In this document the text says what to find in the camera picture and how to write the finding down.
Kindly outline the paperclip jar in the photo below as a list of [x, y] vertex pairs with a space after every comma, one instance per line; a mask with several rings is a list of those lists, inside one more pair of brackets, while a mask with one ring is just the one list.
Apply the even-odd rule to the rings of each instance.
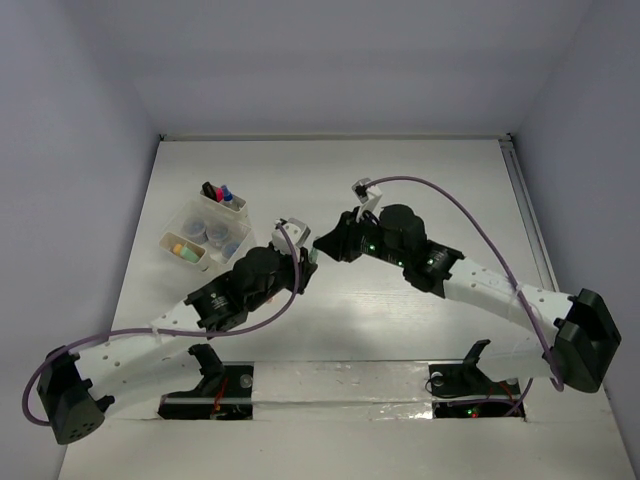
[[215, 222], [206, 226], [206, 236], [211, 246], [221, 248], [229, 240], [231, 233], [226, 224]]
[[187, 218], [182, 225], [181, 233], [194, 244], [203, 245], [207, 242], [206, 223], [202, 218]]

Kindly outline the green marker cap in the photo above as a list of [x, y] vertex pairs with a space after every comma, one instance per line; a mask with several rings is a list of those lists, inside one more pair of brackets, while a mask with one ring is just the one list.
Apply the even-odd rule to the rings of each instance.
[[191, 250], [188, 245], [181, 246], [179, 255], [185, 261], [188, 261], [194, 264], [198, 263], [200, 260], [199, 255], [195, 251]]

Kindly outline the clear blue spray bottle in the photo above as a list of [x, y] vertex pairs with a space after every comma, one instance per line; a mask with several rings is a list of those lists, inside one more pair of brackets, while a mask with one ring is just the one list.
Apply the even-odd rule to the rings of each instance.
[[229, 188], [226, 185], [222, 185], [220, 187], [220, 192], [222, 196], [221, 202], [227, 205], [228, 207], [231, 207], [234, 204], [234, 196], [229, 190]]

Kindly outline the pink black highlighter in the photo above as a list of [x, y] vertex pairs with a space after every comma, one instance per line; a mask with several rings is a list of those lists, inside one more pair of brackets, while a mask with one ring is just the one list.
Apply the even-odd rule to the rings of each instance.
[[201, 194], [216, 203], [224, 199], [224, 194], [219, 187], [213, 186], [210, 182], [205, 182], [201, 187]]

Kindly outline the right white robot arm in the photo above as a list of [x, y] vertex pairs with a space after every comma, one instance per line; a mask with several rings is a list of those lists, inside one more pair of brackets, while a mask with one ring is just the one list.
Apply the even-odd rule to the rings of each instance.
[[603, 297], [588, 289], [576, 295], [519, 283], [485, 268], [462, 252], [428, 238], [423, 220], [401, 204], [378, 219], [345, 211], [313, 246], [337, 262], [363, 255], [401, 268], [417, 290], [477, 307], [531, 330], [545, 341], [547, 373], [583, 393], [595, 393], [621, 343]]

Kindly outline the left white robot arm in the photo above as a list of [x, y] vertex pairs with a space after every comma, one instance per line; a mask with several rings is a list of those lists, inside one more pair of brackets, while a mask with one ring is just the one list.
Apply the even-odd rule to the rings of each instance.
[[37, 376], [36, 391], [55, 441], [69, 445], [93, 433], [127, 404], [124, 392], [154, 367], [186, 351], [197, 362], [186, 375], [193, 395], [210, 395], [225, 382], [212, 340], [250, 333], [250, 313], [283, 290], [303, 294], [317, 270], [314, 251], [293, 254], [274, 245], [255, 247], [232, 270], [188, 294], [147, 327], [113, 331], [90, 339], [89, 348], [51, 351]]

